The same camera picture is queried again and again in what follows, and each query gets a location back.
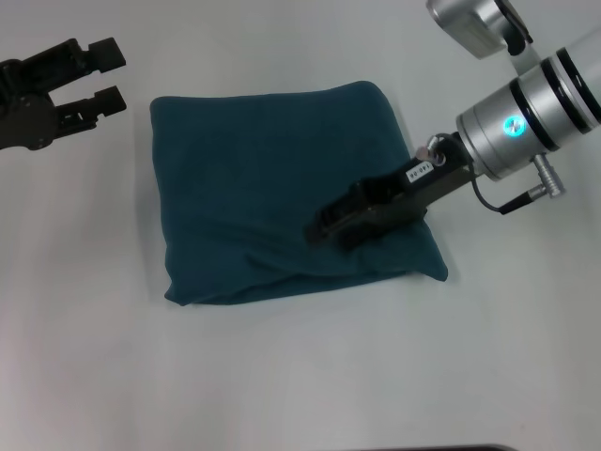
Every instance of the label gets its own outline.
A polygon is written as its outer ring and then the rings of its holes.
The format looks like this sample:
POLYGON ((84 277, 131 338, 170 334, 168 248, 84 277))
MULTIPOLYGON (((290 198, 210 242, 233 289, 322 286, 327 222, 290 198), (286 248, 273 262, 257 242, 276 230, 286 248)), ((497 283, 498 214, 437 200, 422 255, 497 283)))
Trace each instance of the label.
POLYGON ((421 162, 417 166, 414 166, 412 169, 406 172, 407 178, 411 183, 415 180, 421 179, 426 174, 429 174, 434 170, 434 166, 431 162, 421 162))

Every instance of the folded towel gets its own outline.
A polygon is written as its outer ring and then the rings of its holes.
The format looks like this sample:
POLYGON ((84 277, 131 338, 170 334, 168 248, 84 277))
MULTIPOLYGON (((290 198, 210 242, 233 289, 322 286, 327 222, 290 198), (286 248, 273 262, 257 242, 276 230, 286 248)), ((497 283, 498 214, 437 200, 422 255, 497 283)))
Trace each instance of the folded towel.
POLYGON ((166 268, 175 303, 233 304, 375 282, 407 272, 445 280, 424 221, 351 253, 310 248, 302 228, 351 182, 409 155, 373 84, 150 106, 166 268))

